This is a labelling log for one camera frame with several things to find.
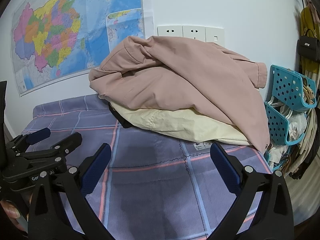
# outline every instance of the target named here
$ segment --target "plaid tablecloth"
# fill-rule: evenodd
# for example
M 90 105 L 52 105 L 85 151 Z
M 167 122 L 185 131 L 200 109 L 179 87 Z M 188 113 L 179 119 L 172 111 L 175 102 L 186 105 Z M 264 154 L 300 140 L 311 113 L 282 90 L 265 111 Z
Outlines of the plaid tablecloth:
M 69 165 L 78 166 L 102 143 L 110 144 L 112 159 L 86 198 L 117 240 L 206 239 L 235 199 L 212 163 L 209 148 L 196 150 L 192 142 L 139 128 L 124 129 L 97 95 L 36 106 L 33 117 L 23 133 L 48 127 L 52 134 L 30 151 L 81 133 L 82 145 L 67 156 Z M 255 149 L 222 146 L 243 165 L 270 173 Z M 240 231 L 249 227 L 260 196 L 256 194 Z M 81 232 L 66 196 L 61 197 L 73 228 Z

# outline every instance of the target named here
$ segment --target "electrical outlet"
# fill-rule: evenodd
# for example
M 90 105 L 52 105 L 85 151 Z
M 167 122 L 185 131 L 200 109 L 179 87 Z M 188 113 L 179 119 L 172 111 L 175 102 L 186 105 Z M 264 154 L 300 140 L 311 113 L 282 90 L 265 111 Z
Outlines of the electrical outlet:
M 158 26 L 158 36 L 182 37 L 182 26 Z
M 224 47 L 224 29 L 206 27 L 205 40 L 206 42 L 214 42 Z
M 182 33 L 183 37 L 205 42 L 205 27 L 182 26 Z

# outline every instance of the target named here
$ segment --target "map of china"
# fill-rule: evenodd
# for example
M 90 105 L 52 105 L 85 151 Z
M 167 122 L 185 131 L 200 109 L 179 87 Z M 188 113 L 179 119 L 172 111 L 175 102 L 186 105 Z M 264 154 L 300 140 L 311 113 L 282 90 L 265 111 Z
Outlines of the map of china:
M 35 11 L 27 3 L 13 38 L 21 59 L 35 55 L 39 72 L 48 64 L 58 67 L 71 53 L 81 26 L 80 15 L 72 8 L 75 0 L 49 0 Z

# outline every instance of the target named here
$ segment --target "yellow garment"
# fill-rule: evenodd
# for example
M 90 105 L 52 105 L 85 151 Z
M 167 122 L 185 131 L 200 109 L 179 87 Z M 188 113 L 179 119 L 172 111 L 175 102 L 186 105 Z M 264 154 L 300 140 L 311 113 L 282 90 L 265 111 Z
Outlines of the yellow garment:
M 251 145 L 238 127 L 201 115 L 194 109 L 132 110 L 110 103 L 124 119 L 142 129 L 192 142 L 217 140 L 228 144 Z
M 316 37 L 319 39 L 319 25 L 315 23 L 315 27 L 316 27 L 316 33 L 313 28 L 310 9 L 308 7 L 304 8 L 301 12 L 301 35 L 304 35 L 304 32 L 307 29 L 310 29 L 311 31 L 308 31 L 307 36 L 313 38 L 314 37 L 313 34 L 316 34 Z M 308 58 L 301 57 L 301 64 L 302 64 L 303 74 L 305 74 L 305 71 L 313 72 L 316 74 L 319 71 L 319 63 L 314 62 Z

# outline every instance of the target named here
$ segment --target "handbag handle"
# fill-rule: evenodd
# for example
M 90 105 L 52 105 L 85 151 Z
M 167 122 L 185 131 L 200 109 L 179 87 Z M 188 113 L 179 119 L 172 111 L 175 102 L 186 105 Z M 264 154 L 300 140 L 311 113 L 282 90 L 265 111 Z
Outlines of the handbag handle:
M 313 29 L 314 29 L 314 33 L 311 29 L 307 29 L 306 30 L 306 12 L 303 13 L 304 15 L 304 36 L 307 36 L 309 30 L 312 32 L 313 36 L 316 38 L 317 37 L 317 33 L 316 33 L 316 26 L 315 26 L 315 21 L 313 20 L 313 15 L 311 13 L 311 19 L 312 19 L 312 24 L 313 24 Z

